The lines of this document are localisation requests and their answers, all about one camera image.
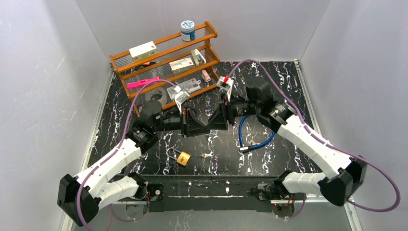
blue hose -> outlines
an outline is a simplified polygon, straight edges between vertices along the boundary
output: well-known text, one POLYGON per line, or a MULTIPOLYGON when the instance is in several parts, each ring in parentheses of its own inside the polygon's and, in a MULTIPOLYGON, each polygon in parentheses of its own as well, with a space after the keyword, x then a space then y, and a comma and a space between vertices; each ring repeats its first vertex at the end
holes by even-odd
MULTIPOLYGON (((240 146, 241 147, 244 146, 243 139, 242 139, 242 125, 243 125, 244 121, 248 117, 249 117, 249 115, 246 115, 241 119, 240 126, 238 128, 238 138, 240 140, 240 146)), ((274 136, 275 136, 275 132, 273 131, 272 134, 270 135, 270 137, 265 142, 263 142, 261 144, 258 144, 258 145, 255 145, 255 146, 252 146, 252 150, 264 147, 265 145, 267 145, 273 139, 274 136)))

padlock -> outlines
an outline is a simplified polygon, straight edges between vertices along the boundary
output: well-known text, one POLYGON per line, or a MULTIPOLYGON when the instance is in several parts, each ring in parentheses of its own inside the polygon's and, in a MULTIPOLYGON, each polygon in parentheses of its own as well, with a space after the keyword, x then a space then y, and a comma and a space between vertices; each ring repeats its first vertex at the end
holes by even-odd
POLYGON ((187 165, 187 161, 188 161, 188 160, 190 159, 190 157, 191 157, 190 154, 185 153, 185 152, 180 152, 179 150, 176 150, 176 149, 174 149, 174 148, 170 148, 169 151, 170 151, 170 150, 173 150, 175 153, 179 153, 180 155, 179 155, 178 158, 176 159, 176 158, 174 158, 174 157, 172 157, 172 156, 170 156, 169 154, 166 153, 166 155, 167 155, 169 158, 172 158, 172 159, 175 160, 177 163, 179 163, 179 164, 181 164, 181 165, 183 165, 183 166, 186 166, 186 165, 187 165))

plastic container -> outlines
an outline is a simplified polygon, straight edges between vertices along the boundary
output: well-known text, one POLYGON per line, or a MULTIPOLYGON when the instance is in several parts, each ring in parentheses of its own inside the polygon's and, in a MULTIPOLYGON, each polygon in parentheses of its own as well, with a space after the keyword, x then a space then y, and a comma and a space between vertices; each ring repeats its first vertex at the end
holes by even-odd
POLYGON ((193 21, 186 20, 181 23, 181 39, 186 42, 195 39, 195 24, 193 21))

marble surface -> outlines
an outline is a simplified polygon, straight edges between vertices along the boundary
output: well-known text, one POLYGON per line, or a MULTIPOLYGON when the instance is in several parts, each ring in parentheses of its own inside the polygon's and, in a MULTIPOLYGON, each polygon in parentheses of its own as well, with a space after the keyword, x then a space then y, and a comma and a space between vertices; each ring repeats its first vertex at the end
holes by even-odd
MULTIPOLYGON (((299 106, 302 116, 312 127, 306 100, 293 62, 262 62, 272 74, 273 79, 281 89, 299 106)), ((219 76, 228 74, 236 62, 221 62, 216 65, 219 76)), ((241 65, 232 75, 235 87, 232 94, 246 97, 244 83, 247 78, 266 75, 252 62, 241 65)), ((187 104, 195 108, 199 120, 207 123, 209 116, 215 111, 219 89, 206 92, 187 104)), ((278 91, 273 88, 274 97, 283 100, 278 91)), ((88 166, 107 154, 120 140, 130 108, 122 83, 117 76, 113 76, 106 99, 103 115, 95 136, 94 146, 88 166)), ((270 129, 262 126, 255 116, 250 116, 242 130, 245 142, 254 140, 257 143, 265 141, 271 134, 270 129)), ((182 138, 179 131, 159 132, 159 141, 140 159, 129 164, 127 172, 141 174, 180 174, 180 175, 280 175, 284 170, 297 172, 319 172, 320 169, 296 146, 276 135, 265 148, 248 154, 238 153, 238 124, 227 131, 213 130, 208 135, 182 138), (169 148, 176 148, 191 155, 186 167, 177 164, 166 156, 169 148), (201 153, 212 154, 206 159, 195 158, 201 153)))

tape roll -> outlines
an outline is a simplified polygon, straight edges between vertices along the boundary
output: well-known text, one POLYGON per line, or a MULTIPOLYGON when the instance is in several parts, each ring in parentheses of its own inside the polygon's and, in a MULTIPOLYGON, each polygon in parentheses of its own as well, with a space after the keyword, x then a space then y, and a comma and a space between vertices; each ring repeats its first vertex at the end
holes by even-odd
POLYGON ((158 100, 162 104, 162 106, 167 103, 167 94, 163 88, 155 88, 144 94, 144 97, 147 101, 158 100))

